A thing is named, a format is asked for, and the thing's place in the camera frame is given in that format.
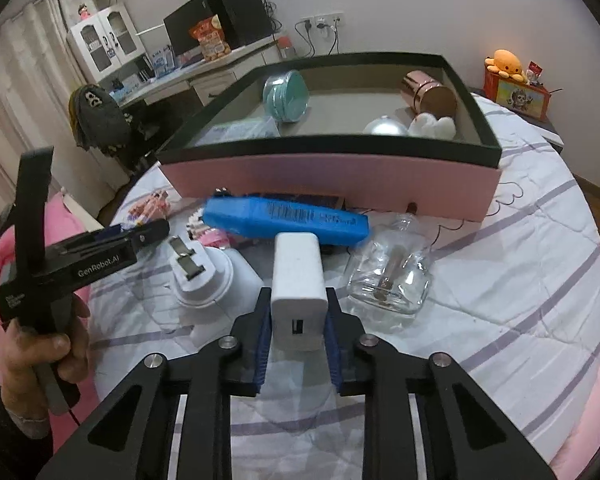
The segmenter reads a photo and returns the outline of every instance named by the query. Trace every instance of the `white usb charger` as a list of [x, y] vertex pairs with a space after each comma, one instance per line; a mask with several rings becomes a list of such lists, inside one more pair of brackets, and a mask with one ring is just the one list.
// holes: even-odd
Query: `white usb charger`
[[313, 233], [278, 234], [271, 285], [274, 345], [283, 350], [320, 349], [326, 314], [318, 238]]

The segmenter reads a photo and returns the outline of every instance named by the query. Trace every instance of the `computer monitor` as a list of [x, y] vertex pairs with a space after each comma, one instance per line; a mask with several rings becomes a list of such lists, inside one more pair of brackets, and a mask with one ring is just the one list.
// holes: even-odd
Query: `computer monitor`
[[206, 0], [189, 0], [164, 19], [164, 27], [176, 56], [196, 48], [199, 43], [189, 34], [189, 29], [213, 16]]

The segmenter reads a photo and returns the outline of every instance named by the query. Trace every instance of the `black speaker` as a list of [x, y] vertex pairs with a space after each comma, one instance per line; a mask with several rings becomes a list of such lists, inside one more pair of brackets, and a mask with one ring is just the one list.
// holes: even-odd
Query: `black speaker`
[[207, 0], [217, 14], [229, 46], [253, 43], [273, 34], [271, 20], [262, 0]]

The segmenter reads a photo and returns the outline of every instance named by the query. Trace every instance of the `curtain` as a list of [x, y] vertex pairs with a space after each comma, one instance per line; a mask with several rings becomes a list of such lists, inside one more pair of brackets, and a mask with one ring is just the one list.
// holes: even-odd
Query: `curtain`
[[66, 42], [78, 5], [40, 0], [0, 27], [0, 212], [13, 201], [20, 154], [54, 146], [52, 188], [67, 191], [93, 216], [128, 178], [112, 159], [75, 145], [67, 103], [85, 82]]

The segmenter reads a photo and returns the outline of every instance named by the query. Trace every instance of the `human hand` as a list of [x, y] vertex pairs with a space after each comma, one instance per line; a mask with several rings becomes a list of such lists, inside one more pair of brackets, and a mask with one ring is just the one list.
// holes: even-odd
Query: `human hand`
[[[89, 317], [89, 309], [74, 295], [78, 317]], [[33, 366], [58, 362], [58, 375], [69, 383], [79, 383], [88, 374], [89, 335], [78, 317], [69, 334], [33, 335], [17, 319], [11, 320], [0, 345], [0, 395], [11, 413], [33, 420], [46, 418], [48, 405]]]

